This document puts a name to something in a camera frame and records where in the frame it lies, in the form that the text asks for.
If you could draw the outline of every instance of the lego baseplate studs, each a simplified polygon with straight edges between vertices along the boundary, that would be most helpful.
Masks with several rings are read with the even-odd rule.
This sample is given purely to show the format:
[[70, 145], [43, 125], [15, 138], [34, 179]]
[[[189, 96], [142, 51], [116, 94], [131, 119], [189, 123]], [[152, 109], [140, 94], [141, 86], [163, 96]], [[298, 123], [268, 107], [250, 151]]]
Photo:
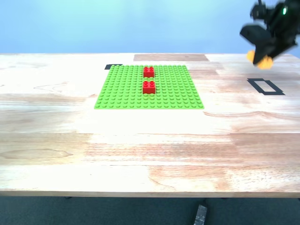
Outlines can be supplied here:
[[[143, 77], [153, 67], [154, 77]], [[155, 83], [155, 94], [143, 84]], [[186, 66], [111, 66], [95, 109], [204, 109]]]

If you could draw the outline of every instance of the blue background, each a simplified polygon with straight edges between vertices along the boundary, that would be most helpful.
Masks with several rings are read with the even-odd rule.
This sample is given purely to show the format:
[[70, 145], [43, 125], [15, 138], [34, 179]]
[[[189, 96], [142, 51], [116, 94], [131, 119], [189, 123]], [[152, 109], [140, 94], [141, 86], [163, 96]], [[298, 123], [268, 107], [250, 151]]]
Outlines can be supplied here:
[[[273, 6], [276, 0], [265, 1]], [[246, 53], [254, 0], [1, 0], [1, 53]], [[300, 57], [300, 48], [289, 53]]]

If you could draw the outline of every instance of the table surface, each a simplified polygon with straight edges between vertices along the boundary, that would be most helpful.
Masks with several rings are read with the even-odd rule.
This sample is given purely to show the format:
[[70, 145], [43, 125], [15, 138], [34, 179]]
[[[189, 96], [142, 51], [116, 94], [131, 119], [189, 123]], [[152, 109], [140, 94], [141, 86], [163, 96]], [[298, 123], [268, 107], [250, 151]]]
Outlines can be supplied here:
[[[95, 110], [106, 64], [186, 65], [205, 109]], [[292, 55], [2, 54], [0, 78], [0, 195], [300, 197]]]

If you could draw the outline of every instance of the black tape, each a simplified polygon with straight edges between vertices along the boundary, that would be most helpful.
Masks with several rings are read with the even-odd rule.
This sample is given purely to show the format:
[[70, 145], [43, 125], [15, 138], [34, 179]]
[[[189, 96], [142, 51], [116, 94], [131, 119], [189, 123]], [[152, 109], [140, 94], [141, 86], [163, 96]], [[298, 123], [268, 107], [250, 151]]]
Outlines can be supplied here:
[[[255, 88], [255, 90], [258, 91], [258, 93], [262, 93], [264, 95], [285, 95], [279, 87], [277, 87], [275, 84], [272, 83], [272, 81], [265, 81], [262, 78], [249, 78], [247, 81], [252, 85], [252, 87]], [[256, 83], [256, 81], [265, 81], [272, 89], [274, 89], [274, 91], [264, 91]]]
[[112, 66], [122, 66], [122, 64], [107, 64], [105, 69], [111, 69]]

